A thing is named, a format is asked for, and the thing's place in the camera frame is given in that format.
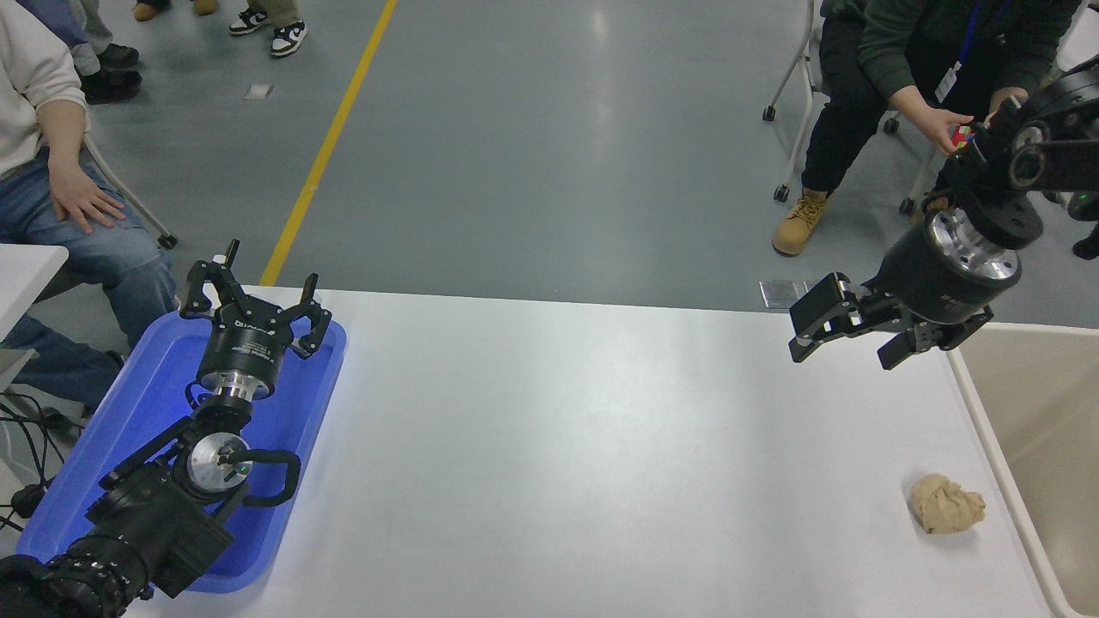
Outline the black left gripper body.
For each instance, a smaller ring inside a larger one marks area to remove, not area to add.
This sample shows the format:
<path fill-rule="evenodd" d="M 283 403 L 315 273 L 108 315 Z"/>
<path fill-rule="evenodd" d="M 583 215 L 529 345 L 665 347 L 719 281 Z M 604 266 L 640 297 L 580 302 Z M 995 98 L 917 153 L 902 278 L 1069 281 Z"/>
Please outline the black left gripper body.
<path fill-rule="evenodd" d="M 211 336 L 197 369 L 197 380 L 207 390 L 217 390 L 224 377 L 238 374 L 249 377 L 260 390 L 274 390 L 286 347 L 290 345 L 290 327 L 270 322 L 255 325 L 223 312 L 213 313 L 211 322 Z"/>

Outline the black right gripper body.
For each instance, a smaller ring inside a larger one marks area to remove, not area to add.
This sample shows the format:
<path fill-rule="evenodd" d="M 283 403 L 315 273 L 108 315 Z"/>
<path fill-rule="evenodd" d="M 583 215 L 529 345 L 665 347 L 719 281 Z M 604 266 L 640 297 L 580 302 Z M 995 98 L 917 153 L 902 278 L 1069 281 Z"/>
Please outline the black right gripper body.
<path fill-rule="evenodd" d="M 963 261 L 953 246 L 939 244 L 937 233 L 943 231 L 910 227 L 884 254 L 867 288 L 889 294 L 922 319 L 961 324 L 1017 285 L 1022 271 L 1015 251 L 989 261 Z"/>

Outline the person's hand on thigh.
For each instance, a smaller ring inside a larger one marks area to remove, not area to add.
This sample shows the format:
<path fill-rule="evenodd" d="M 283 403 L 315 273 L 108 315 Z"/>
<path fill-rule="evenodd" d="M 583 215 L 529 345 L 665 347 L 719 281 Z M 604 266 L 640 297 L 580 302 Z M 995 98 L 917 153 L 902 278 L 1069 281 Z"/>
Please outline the person's hand on thigh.
<path fill-rule="evenodd" d="M 49 157 L 49 197 L 58 221 L 71 220 L 85 234 L 98 227 L 115 227 L 126 216 L 123 205 L 103 191 L 75 158 Z"/>

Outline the booted person's right hand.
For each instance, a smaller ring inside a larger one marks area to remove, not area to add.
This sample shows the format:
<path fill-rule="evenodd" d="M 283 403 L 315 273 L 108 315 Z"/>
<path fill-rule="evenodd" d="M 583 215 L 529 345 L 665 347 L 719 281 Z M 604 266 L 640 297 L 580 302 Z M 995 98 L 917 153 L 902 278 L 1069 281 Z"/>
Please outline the booted person's right hand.
<path fill-rule="evenodd" d="M 958 125 L 968 124 L 973 120 L 973 115 L 961 115 L 950 110 L 930 108 L 929 106 L 918 108 L 911 115 L 911 121 L 921 130 L 930 144 L 947 157 L 957 150 L 953 140 L 955 129 Z"/>

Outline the booted person's left hand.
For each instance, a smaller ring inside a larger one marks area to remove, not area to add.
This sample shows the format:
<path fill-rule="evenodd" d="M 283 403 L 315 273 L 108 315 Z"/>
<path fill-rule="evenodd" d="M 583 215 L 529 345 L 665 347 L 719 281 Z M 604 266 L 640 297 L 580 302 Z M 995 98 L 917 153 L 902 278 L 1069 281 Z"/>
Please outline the booted person's left hand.
<path fill-rule="evenodd" d="M 985 118 L 985 123 L 992 124 L 993 117 L 999 112 L 1001 106 L 1010 99 L 1017 99 L 1017 101 L 1026 101 L 1029 97 L 1029 91 L 1020 87 L 1004 87 L 993 90 L 992 98 L 990 98 L 989 113 Z"/>

